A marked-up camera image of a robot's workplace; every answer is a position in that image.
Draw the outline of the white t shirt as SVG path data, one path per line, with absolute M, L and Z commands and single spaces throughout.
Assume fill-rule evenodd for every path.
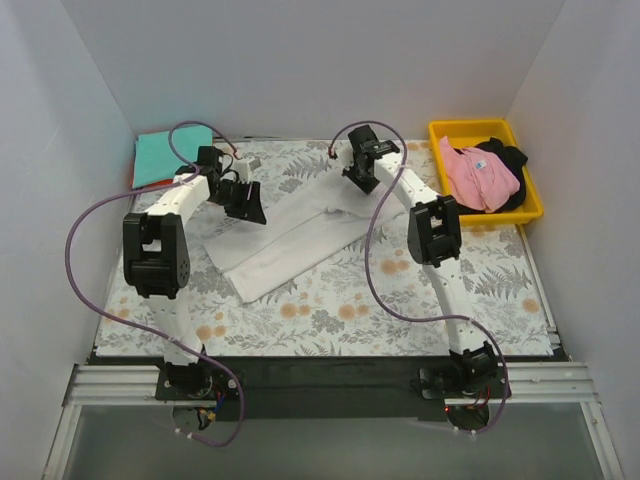
M 204 244 L 244 303 L 256 301 L 364 236 L 386 187 L 366 194 L 330 172 L 284 196 L 267 223 L 241 221 Z

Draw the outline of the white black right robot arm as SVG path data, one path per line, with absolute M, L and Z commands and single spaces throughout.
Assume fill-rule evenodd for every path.
M 473 318 L 460 265 L 462 246 L 458 206 L 453 196 L 436 193 L 408 166 L 408 145 L 380 140 L 372 127 L 379 121 L 360 121 L 343 128 L 350 147 L 329 156 L 343 166 L 342 175 L 363 193 L 384 186 L 365 235 L 365 278 L 376 303 L 385 313 L 410 323 L 445 323 L 452 365 L 443 374 L 426 375 L 420 384 L 441 391 L 447 388 L 464 397 L 492 393 L 491 383 L 500 379 L 502 353 L 492 334 Z M 371 238 L 382 207 L 397 199 L 408 214 L 407 247 L 412 260 L 422 267 L 436 293 L 441 314 L 412 318 L 384 303 L 373 284 L 370 261 Z

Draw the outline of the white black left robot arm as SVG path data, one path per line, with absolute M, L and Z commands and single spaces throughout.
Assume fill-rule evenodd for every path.
M 261 184 L 252 179 L 250 163 L 235 160 L 225 165 L 223 156 L 214 146 L 201 146 L 195 164 L 179 168 L 156 203 L 123 220 L 125 281 L 146 300 L 158 330 L 169 340 L 164 361 L 188 366 L 178 377 L 178 387 L 193 400 L 211 392 L 213 377 L 208 370 L 191 365 L 199 361 L 204 346 L 188 311 L 191 263 L 185 226 L 205 202 L 222 207 L 230 218 L 267 223 Z

